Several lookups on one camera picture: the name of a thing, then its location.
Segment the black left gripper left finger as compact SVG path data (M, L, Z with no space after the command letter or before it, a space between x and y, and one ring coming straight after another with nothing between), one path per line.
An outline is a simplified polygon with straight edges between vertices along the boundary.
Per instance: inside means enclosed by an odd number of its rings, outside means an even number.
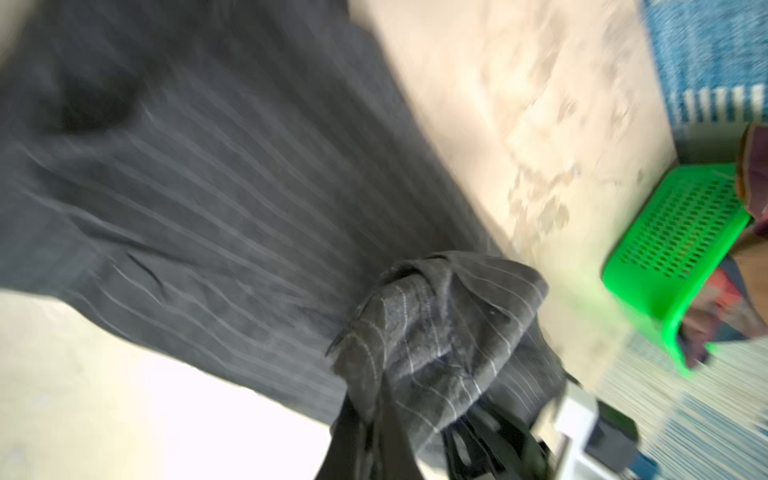
M332 426L331 442L316 480L370 480L373 474L374 426L345 396Z

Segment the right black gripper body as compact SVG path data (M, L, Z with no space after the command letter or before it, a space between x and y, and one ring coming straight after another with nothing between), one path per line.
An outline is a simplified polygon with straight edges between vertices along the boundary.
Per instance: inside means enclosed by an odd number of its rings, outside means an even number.
M547 479L548 448L519 418L487 399L442 432L450 479Z

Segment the grey pinstriped long sleeve shirt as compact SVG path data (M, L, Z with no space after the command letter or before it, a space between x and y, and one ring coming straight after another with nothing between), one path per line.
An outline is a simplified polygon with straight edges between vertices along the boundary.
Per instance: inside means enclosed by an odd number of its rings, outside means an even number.
M566 382L343 1L42 1L1 73L1 285L414 457Z

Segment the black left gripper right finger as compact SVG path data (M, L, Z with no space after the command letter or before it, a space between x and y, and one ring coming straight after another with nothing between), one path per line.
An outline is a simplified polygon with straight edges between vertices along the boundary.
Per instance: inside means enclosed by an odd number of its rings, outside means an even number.
M423 479L388 383L382 384L377 403L377 478Z

